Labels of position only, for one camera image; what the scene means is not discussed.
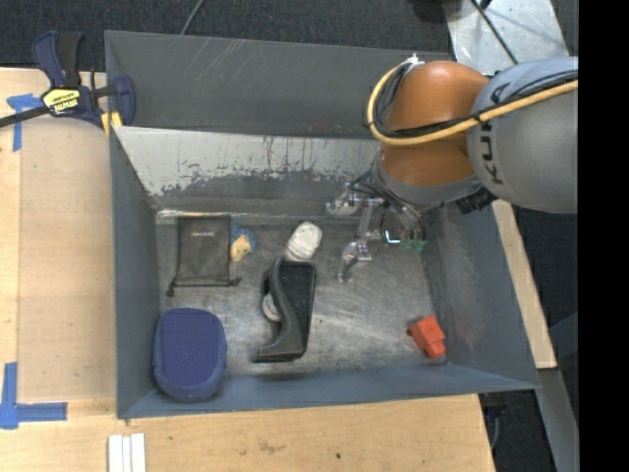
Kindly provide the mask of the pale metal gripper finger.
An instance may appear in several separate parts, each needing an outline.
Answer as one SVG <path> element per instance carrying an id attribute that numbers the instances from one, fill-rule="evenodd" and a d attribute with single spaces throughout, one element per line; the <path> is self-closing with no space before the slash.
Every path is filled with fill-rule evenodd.
<path id="1" fill-rule="evenodd" d="M 349 216 L 357 211 L 356 195 L 344 189 L 325 205 L 325 211 L 332 216 Z"/>
<path id="2" fill-rule="evenodd" d="M 357 240 L 350 242 L 342 251 L 340 265 L 337 272 L 339 282 L 349 281 L 353 272 L 372 261 L 372 255 L 366 241 Z"/>

